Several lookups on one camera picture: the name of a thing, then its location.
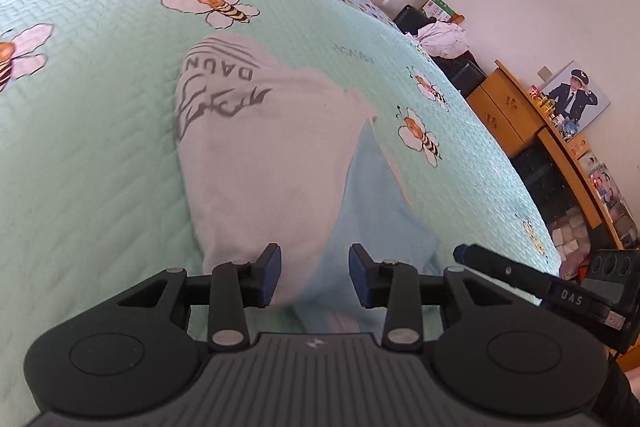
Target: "orange box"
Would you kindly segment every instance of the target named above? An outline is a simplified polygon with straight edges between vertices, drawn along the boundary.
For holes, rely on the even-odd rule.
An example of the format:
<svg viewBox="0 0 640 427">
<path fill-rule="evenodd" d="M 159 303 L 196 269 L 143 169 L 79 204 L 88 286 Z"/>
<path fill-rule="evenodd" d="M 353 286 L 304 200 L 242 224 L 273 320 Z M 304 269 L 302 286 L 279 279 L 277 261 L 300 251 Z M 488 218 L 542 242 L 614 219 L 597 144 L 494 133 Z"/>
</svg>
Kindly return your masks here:
<svg viewBox="0 0 640 427">
<path fill-rule="evenodd" d="M 584 153 L 591 150 L 591 147 L 589 147 L 589 142 L 587 142 L 584 134 L 581 133 L 575 136 L 574 139 L 572 139 L 571 142 L 569 142 L 567 145 L 569 147 L 571 156 L 573 156 L 576 160 Z"/>
</svg>

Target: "camera lens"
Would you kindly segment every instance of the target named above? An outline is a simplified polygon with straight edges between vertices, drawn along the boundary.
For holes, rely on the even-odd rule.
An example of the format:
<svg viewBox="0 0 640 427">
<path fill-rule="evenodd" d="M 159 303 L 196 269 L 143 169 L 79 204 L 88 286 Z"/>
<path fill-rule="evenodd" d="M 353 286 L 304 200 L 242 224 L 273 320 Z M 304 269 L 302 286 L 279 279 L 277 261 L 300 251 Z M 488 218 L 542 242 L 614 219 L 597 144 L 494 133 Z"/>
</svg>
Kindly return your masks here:
<svg viewBox="0 0 640 427">
<path fill-rule="evenodd" d="M 597 272 L 600 269 L 600 266 L 602 266 L 602 257 L 597 256 L 593 261 L 591 261 L 591 271 L 594 273 Z"/>
<path fill-rule="evenodd" d="M 631 260 L 628 257 L 625 257 L 625 260 L 622 262 L 622 266 L 620 267 L 620 271 L 618 273 L 620 275 L 626 275 L 630 268 Z"/>
<path fill-rule="evenodd" d="M 609 255 L 607 260 L 604 262 L 604 275 L 611 275 L 613 270 L 616 269 L 616 256 Z"/>
</svg>

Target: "white wall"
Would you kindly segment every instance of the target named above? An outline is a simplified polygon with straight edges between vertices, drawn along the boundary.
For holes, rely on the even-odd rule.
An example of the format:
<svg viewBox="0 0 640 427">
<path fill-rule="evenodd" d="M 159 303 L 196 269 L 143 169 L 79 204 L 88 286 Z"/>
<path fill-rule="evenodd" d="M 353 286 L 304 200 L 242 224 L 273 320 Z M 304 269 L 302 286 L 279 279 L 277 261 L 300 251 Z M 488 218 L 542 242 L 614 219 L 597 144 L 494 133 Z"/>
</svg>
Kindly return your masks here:
<svg viewBox="0 0 640 427">
<path fill-rule="evenodd" d="M 486 71 L 500 59 L 539 84 L 542 66 L 577 60 L 611 105 L 586 136 L 640 220 L 640 0 L 444 0 L 466 17 L 471 51 Z"/>
</svg>

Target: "bed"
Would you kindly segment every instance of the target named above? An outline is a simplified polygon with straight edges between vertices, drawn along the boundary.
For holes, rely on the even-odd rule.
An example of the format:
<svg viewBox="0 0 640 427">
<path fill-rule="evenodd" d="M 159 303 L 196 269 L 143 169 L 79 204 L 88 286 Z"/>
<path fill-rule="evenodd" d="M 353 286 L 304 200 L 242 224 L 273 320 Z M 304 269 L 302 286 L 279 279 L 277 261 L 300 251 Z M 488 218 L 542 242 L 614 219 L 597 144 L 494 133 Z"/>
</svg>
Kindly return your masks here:
<svg viewBox="0 0 640 427">
<path fill-rule="evenodd" d="M 251 21 L 226 28 L 170 5 L 0 0 L 0 425 L 37 413 L 22 376 L 37 336 L 164 268 L 202 272 L 174 92 L 187 50 L 210 34 L 251 38 L 372 105 L 375 137 L 438 238 L 435 271 L 453 263 L 455 246 L 480 243 L 558 272 L 508 159 L 433 61 L 368 0 L 238 0 Z M 418 142 L 407 138 L 412 126 Z M 197 336 L 204 320 L 194 315 Z M 251 325 L 304 323 L 285 309 Z M 437 317 L 426 324 L 438 334 Z"/>
</svg>

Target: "orange wooden drawer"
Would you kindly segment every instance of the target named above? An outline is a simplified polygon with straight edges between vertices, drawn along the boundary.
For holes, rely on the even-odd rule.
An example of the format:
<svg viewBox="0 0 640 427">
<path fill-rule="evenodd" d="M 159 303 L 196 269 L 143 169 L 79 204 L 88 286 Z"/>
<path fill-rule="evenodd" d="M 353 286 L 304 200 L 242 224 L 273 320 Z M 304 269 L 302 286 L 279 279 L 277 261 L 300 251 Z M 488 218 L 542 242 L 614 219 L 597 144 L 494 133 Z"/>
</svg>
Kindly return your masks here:
<svg viewBox="0 0 640 427">
<path fill-rule="evenodd" d="M 523 141 L 529 141 L 542 128 L 544 121 L 531 102 L 513 85 L 509 77 L 495 70 L 482 83 L 482 89 L 507 117 Z"/>
<path fill-rule="evenodd" d="M 466 101 L 507 156 L 511 157 L 520 151 L 522 139 L 482 87 L 471 93 Z"/>
</svg>

